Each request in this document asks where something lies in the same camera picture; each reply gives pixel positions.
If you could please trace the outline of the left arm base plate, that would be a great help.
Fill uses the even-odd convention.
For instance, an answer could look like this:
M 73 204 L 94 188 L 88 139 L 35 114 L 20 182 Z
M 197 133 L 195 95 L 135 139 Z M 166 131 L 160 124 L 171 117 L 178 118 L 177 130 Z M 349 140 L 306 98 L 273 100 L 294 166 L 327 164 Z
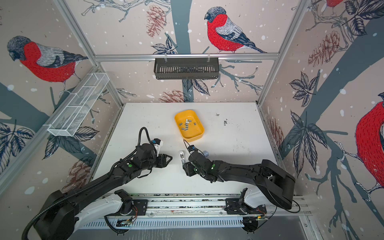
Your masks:
M 118 212 L 109 214 L 108 216 L 145 216 L 148 208 L 148 200 L 132 200 L 130 204 L 123 204 Z

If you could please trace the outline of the white stapler top part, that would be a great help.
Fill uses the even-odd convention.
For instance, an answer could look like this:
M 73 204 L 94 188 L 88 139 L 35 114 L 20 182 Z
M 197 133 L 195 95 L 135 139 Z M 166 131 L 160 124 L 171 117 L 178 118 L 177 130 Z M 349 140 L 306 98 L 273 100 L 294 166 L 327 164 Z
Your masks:
M 184 166 L 186 164 L 186 159 L 185 159 L 184 151 L 179 151 L 179 156 L 180 156 L 180 159 L 181 159 L 181 162 L 182 162 L 182 166 Z

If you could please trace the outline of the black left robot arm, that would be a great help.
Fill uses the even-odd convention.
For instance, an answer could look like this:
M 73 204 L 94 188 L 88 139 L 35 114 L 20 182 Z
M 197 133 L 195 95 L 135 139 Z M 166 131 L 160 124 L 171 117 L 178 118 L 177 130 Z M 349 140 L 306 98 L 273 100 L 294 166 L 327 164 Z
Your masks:
M 144 170 L 165 168 L 172 156 L 159 154 L 153 144 L 142 144 L 123 159 L 114 163 L 103 176 L 75 190 L 51 193 L 40 212 L 28 223 L 22 239 L 35 228 L 42 240 L 66 240 L 80 222 L 79 213 L 107 192 L 140 178 Z

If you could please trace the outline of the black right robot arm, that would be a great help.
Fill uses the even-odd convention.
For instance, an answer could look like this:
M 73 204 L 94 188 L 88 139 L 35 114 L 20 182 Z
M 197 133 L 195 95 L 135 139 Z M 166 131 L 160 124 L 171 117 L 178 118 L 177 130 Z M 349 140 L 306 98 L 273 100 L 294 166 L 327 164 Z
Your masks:
M 295 178 L 270 160 L 260 164 L 235 165 L 224 161 L 210 161 L 198 151 L 191 152 L 189 160 L 182 159 L 187 176 L 199 175 L 214 182 L 240 182 L 259 188 L 273 205 L 290 210 L 292 208 Z

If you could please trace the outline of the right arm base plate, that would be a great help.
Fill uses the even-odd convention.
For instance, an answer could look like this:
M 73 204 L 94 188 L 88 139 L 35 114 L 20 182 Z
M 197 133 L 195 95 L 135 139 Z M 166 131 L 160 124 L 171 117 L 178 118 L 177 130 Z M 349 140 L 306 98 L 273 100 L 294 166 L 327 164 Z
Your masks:
M 251 207 L 245 203 L 245 195 L 248 188 L 244 188 L 239 198 L 227 198 L 225 199 L 226 206 L 224 208 L 228 215 L 250 215 L 259 214 L 266 215 L 267 209 L 265 205 L 259 205 L 257 207 Z

